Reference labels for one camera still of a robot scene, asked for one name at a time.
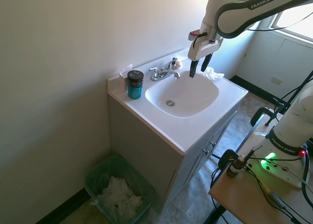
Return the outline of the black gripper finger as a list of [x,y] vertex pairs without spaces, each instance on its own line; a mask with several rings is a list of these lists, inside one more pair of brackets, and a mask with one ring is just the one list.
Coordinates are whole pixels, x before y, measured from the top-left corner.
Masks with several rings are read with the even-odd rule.
[[206,57],[205,57],[205,59],[204,59],[204,61],[202,63],[202,66],[201,66],[201,72],[205,72],[206,68],[209,65],[209,62],[210,62],[211,58],[212,58],[212,53],[206,55]]
[[198,60],[196,60],[196,61],[191,61],[191,65],[190,65],[190,72],[189,72],[189,76],[191,77],[191,78],[193,78],[194,76],[195,76],[195,74],[196,74],[196,69],[197,69],[197,66],[198,66]]

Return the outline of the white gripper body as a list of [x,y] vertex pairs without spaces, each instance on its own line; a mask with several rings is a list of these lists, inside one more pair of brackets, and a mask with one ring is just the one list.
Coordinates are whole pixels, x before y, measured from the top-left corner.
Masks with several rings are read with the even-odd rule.
[[189,48],[188,58],[197,61],[209,54],[216,52],[222,45],[223,39],[210,42],[206,37],[194,40]]

